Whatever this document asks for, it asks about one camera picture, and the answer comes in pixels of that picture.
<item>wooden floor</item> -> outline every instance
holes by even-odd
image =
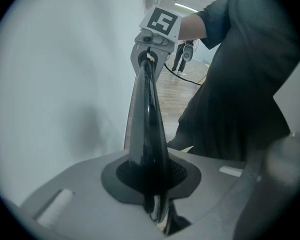
[[[174,59],[175,56],[172,54],[167,60],[166,65],[169,69],[173,67]],[[186,75],[181,75],[181,77],[198,83],[207,74],[207,71],[208,67],[203,62],[191,60],[185,65],[183,73],[186,73]],[[178,77],[171,74],[165,67],[163,67],[159,79],[156,82],[156,88],[159,98],[165,137],[166,141],[168,142],[175,137],[178,128],[178,119],[184,112],[190,99],[199,89],[199,86],[194,83],[179,79]],[[134,98],[135,90],[133,89],[124,140],[125,149],[128,149],[130,144]]]

